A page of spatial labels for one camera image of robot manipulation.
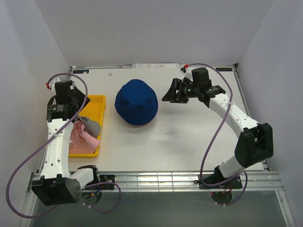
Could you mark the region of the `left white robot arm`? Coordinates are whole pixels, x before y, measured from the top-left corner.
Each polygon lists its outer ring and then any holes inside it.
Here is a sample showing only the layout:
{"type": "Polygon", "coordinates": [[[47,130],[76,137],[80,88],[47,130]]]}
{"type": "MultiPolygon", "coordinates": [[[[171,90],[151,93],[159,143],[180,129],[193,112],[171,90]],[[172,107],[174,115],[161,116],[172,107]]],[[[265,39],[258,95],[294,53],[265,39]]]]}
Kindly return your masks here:
{"type": "Polygon", "coordinates": [[[79,115],[90,99],[72,80],[56,80],[51,88],[56,94],[47,104],[46,119],[52,141],[46,145],[40,178],[31,186],[45,206],[76,203],[85,186],[95,189],[100,185],[96,166],[81,166],[73,174],[68,166],[69,151],[93,153],[99,145],[100,123],[79,115]]]}

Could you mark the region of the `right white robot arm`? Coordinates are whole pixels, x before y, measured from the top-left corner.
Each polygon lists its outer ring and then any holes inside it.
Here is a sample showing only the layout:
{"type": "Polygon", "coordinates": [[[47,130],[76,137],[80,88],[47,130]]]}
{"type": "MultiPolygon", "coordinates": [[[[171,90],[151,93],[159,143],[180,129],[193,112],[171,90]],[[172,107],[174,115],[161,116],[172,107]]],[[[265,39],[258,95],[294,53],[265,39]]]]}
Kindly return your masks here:
{"type": "Polygon", "coordinates": [[[192,69],[189,73],[191,78],[173,79],[162,101],[186,104],[189,99],[196,98],[222,118],[214,138],[225,123],[233,130],[238,138],[234,155],[217,166],[212,175],[200,179],[206,187],[224,188],[248,167],[273,156],[273,129],[268,123],[250,118],[235,105],[233,92],[227,94],[221,86],[212,85],[208,66],[192,69]]]}

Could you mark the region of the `blue hat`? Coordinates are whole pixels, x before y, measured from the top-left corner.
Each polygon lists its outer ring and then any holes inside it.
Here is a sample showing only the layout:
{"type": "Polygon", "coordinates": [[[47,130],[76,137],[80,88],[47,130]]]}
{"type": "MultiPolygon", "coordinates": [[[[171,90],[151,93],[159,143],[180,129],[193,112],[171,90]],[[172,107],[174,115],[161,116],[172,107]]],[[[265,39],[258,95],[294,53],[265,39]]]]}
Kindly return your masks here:
{"type": "Polygon", "coordinates": [[[128,124],[143,126],[155,118],[158,99],[148,84],[140,79],[132,79],[118,91],[115,109],[128,124]]]}

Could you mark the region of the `grey hat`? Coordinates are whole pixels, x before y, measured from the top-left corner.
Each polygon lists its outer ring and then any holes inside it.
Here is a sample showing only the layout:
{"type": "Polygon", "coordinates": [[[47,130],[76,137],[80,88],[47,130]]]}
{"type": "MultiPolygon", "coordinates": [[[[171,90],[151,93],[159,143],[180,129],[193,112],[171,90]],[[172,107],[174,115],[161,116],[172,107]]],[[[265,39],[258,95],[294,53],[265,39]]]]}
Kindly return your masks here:
{"type": "Polygon", "coordinates": [[[77,116],[77,120],[81,121],[85,125],[85,131],[92,137],[98,138],[101,132],[101,126],[97,121],[93,121],[88,117],[77,116]]]}

